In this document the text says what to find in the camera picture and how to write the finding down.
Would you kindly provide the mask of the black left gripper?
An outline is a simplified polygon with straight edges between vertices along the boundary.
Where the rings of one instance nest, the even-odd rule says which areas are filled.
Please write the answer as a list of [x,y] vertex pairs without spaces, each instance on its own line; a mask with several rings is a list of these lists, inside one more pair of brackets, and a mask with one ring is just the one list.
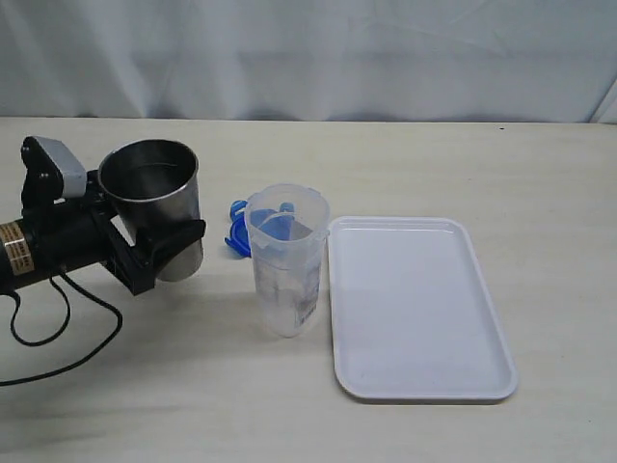
[[152,290],[156,279],[172,283],[186,280],[201,267],[204,220],[140,228],[131,245],[112,223],[117,211],[97,182],[87,183],[76,204],[85,216],[88,251],[132,295]]

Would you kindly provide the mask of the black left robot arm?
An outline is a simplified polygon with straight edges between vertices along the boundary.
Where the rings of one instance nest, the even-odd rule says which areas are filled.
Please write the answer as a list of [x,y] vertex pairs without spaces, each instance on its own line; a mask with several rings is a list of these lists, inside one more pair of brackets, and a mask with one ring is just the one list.
[[131,246],[112,223],[117,215],[94,183],[81,198],[23,208],[21,218],[1,226],[1,292],[94,264],[134,295],[152,289],[171,260],[169,244],[140,231]]

